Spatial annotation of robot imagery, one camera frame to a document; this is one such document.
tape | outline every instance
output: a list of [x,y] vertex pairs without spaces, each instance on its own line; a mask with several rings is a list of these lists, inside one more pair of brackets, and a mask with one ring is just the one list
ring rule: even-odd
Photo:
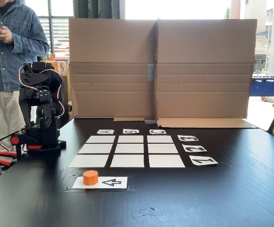
[[148,64],[148,81],[154,81],[156,64]]

window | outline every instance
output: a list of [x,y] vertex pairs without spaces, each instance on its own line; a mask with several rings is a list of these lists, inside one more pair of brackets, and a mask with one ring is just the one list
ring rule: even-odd
[[72,0],[25,0],[40,18],[48,43],[49,53],[56,60],[69,60],[69,18],[73,18]]

dark wooden tabletop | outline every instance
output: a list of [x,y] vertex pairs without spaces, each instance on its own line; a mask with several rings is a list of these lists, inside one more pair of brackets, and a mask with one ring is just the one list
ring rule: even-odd
[[[98,168],[101,176],[129,176],[129,190],[71,190],[84,170],[68,166],[82,144],[99,129],[121,135],[124,128],[144,135],[158,129],[144,122],[74,120],[61,130],[67,149],[60,156],[30,155],[6,171],[0,176],[0,227],[274,227],[274,137],[260,129],[166,129],[196,136],[219,164]],[[138,223],[132,213],[144,205],[170,221],[146,216]]]

person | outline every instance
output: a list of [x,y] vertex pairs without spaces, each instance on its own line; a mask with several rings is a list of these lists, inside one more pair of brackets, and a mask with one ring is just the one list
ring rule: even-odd
[[[49,50],[40,20],[22,0],[0,0],[0,139],[24,127],[19,68]],[[2,145],[13,150],[10,137]]]

denim jacket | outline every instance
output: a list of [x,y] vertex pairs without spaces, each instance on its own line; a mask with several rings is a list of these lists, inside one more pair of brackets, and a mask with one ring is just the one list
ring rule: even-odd
[[0,91],[20,89],[18,70],[25,62],[45,56],[49,44],[36,13],[22,0],[0,14],[0,26],[6,26],[13,34],[14,43],[0,42]]

